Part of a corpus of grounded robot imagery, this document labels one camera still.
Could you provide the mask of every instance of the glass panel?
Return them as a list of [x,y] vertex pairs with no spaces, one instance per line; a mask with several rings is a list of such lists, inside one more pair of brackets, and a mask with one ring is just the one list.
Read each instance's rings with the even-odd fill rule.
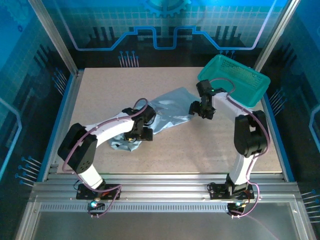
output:
[[241,220],[231,219],[226,213],[179,210],[110,212],[102,218],[92,221],[82,212],[41,212],[34,239],[300,239],[288,203],[259,203]]
[[320,167],[320,4],[298,5],[262,73],[295,179],[319,186]]
[[0,239],[14,239],[70,73],[28,1],[0,3]]
[[216,54],[253,67],[286,3],[44,1],[78,68],[203,67]]

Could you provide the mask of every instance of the blue led light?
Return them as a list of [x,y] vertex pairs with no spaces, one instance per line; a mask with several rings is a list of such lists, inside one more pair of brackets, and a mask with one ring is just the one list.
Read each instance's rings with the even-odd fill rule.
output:
[[92,208],[95,208],[97,205],[98,205],[98,203],[96,201],[92,201],[91,202],[91,207]]

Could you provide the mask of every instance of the wooden work surface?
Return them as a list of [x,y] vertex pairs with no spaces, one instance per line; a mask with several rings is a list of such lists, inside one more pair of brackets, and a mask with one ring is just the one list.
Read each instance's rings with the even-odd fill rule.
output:
[[[89,125],[133,107],[139,98],[153,100],[185,87],[198,96],[197,75],[202,67],[86,68],[70,125]],[[262,109],[260,103],[255,110]],[[234,124],[217,111],[212,120],[194,117],[161,131],[152,142],[129,152],[100,145],[94,166],[99,173],[228,173],[235,162]],[[259,158],[255,172],[280,172],[273,142]]]

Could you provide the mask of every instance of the cable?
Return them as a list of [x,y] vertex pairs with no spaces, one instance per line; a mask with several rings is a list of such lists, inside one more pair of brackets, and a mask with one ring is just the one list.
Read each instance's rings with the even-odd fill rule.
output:
[[256,187],[257,196],[256,196],[256,200],[255,200],[255,202],[253,204],[253,207],[247,213],[244,213],[244,214],[236,216],[237,218],[242,218],[244,216],[247,216],[249,213],[251,213],[255,209],[257,204],[258,204],[258,201],[259,201],[259,198],[260,198],[260,188],[259,188],[258,184],[256,184],[255,182],[251,182],[250,181],[250,174],[251,174],[252,169],[254,168],[254,165],[255,165],[255,162],[257,161],[257,158],[262,156],[262,155],[264,155],[264,154],[266,154],[268,152],[269,146],[270,146],[270,138],[269,138],[269,134],[268,134],[267,130],[265,129],[264,125],[259,121],[259,119],[251,111],[247,110],[245,107],[243,107],[243,106],[237,104],[235,101],[231,100],[230,94],[232,94],[236,90],[236,86],[235,86],[234,82],[231,81],[230,79],[224,78],[224,77],[217,77],[217,78],[214,78],[214,79],[210,80],[209,82],[212,83],[212,82],[217,81],[217,80],[225,80],[225,81],[228,81],[229,83],[232,84],[233,89],[227,93],[226,99],[231,104],[233,104],[235,107],[237,107],[238,109],[240,109],[240,110],[244,111],[245,113],[249,114],[258,123],[259,127],[262,129],[263,134],[264,134],[264,136],[266,138],[266,148],[265,148],[265,150],[263,152],[255,155],[252,158],[252,160],[250,162],[250,165],[249,165],[249,168],[248,168],[248,170],[246,172],[246,175],[245,175],[247,183]]
[[[236,210],[231,210],[230,212],[234,212],[235,214],[240,214],[240,215],[243,214],[242,212],[236,211]],[[262,222],[260,222],[258,219],[254,218],[253,216],[250,216],[250,215],[247,215],[247,217],[250,218],[251,220],[257,222],[261,226],[263,226],[276,240],[279,240],[279,238],[276,235],[274,235],[273,232],[266,225],[264,225]]]
[[80,182],[79,179],[73,184],[73,188],[74,188],[75,190],[77,190],[77,191],[78,191],[78,189],[76,189],[76,184],[77,184],[78,182]]
[[[134,107],[136,107],[136,105],[141,101],[141,100],[144,100],[145,101],[145,105],[136,113],[132,114],[132,115],[128,115],[128,116],[122,116],[122,117],[117,117],[117,118],[112,118],[112,119],[108,119],[108,120],[105,120],[101,123],[99,123],[97,126],[93,127],[92,129],[90,129],[89,131],[87,131],[82,137],[80,137],[80,139],[75,143],[75,145],[73,146],[73,148],[71,149],[71,151],[69,152],[68,156],[66,157],[66,159],[64,160],[64,163],[63,163],[63,166],[62,166],[62,171],[65,172],[65,173],[72,173],[72,174],[75,174],[77,176],[77,178],[79,179],[79,181],[82,181],[83,180],[81,179],[81,177],[76,173],[74,172],[73,170],[67,170],[66,167],[68,165],[68,162],[71,158],[71,156],[74,154],[75,150],[77,149],[77,147],[83,142],[83,140],[89,135],[91,134],[92,132],[96,131],[98,128],[102,127],[103,125],[106,125],[106,124],[109,124],[109,123],[112,123],[112,122],[115,122],[115,121],[119,121],[119,120],[125,120],[125,119],[131,119],[135,116],[138,116],[139,114],[143,113],[144,110],[146,110],[147,106],[148,106],[148,100],[146,98],[140,98],[138,101],[135,102],[134,104]],[[113,191],[115,189],[117,189],[117,193],[115,194],[111,204],[109,205],[109,207],[106,209],[106,211],[104,211],[103,213],[99,214],[99,216],[103,216],[104,214],[106,214],[106,212],[110,209],[110,207],[112,206],[112,204],[114,203],[114,201],[116,200],[117,196],[119,195],[120,191],[121,191],[121,188],[122,188],[122,185],[119,184],[115,187],[112,187],[112,188],[108,188],[108,189],[105,189],[105,190],[99,190],[99,189],[94,189],[92,187],[90,187],[88,184],[86,184],[85,182],[83,183],[88,189],[94,191],[94,192],[97,192],[97,193],[106,193],[106,192],[110,192],[110,191]]]
[[118,188],[116,194],[114,195],[114,198],[112,199],[112,202],[111,202],[110,205],[105,209],[104,212],[102,212],[102,213],[92,213],[91,211],[88,211],[88,214],[90,214],[92,218],[97,218],[97,219],[100,218],[100,217],[102,217],[103,215],[105,215],[105,214],[109,211],[109,209],[111,208],[111,206],[113,205],[113,203],[114,203],[114,201],[116,200],[116,198],[118,197],[118,195],[119,195],[119,193],[120,193],[120,191],[121,191],[121,188],[122,188],[122,186],[120,186],[120,187]]
[[156,119],[156,115],[154,115],[154,117],[152,118],[152,121],[148,124],[145,124],[146,127],[149,127],[150,125],[152,125],[155,122]]

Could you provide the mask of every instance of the aluminum frame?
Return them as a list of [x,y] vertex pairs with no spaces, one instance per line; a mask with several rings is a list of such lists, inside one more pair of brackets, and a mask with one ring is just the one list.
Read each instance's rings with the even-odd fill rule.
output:
[[[122,184],[113,212],[226,212],[229,201],[210,200],[207,184],[224,183],[225,174],[104,174],[111,184]],[[302,240],[316,239],[297,183],[285,182],[281,173],[253,173],[263,203],[289,203]],[[72,174],[50,173],[32,189],[16,239],[31,239],[39,212],[86,212],[89,201],[76,200]]]
[[46,165],[42,164],[43,166],[41,166],[40,172],[41,173],[43,172],[43,174],[39,176],[38,181],[41,181],[41,182],[45,181],[48,177],[51,165],[55,164],[54,160],[57,157],[59,145],[69,130],[69,123],[71,121],[72,112],[76,104],[76,99],[79,92],[83,74],[84,74],[84,71],[80,70],[77,75],[74,75],[72,77],[72,80],[69,81],[70,83],[68,83],[68,85],[70,84],[70,86],[67,86],[65,91],[66,99],[65,99],[64,105],[61,103],[61,106],[60,106],[60,108],[63,108],[63,110],[61,112],[61,116],[57,116],[56,123],[55,123],[55,125],[57,124],[56,131],[55,132],[52,131],[52,134],[51,134],[51,138],[53,138],[52,139],[53,143],[51,148],[49,148],[50,146],[48,146],[45,152],[43,162],[46,163]]
[[41,22],[44,30],[46,31],[49,38],[51,39],[54,47],[57,49],[58,53],[60,54],[69,72],[74,76],[77,75],[78,68],[73,58],[71,57],[62,37],[60,36],[60,33],[58,32],[43,2],[41,0],[28,0],[28,1],[32,6],[39,21]]
[[291,0],[291,2],[287,5],[285,12],[282,15],[282,18],[278,22],[278,25],[275,28],[273,35],[269,39],[268,44],[263,48],[256,63],[254,64],[253,68],[257,72],[260,72],[262,70],[262,68],[265,65],[267,59],[269,58],[272,50],[275,48],[278,40],[280,39],[281,35],[283,34],[292,15],[296,11],[296,8],[299,5],[299,3],[300,3],[300,0]]

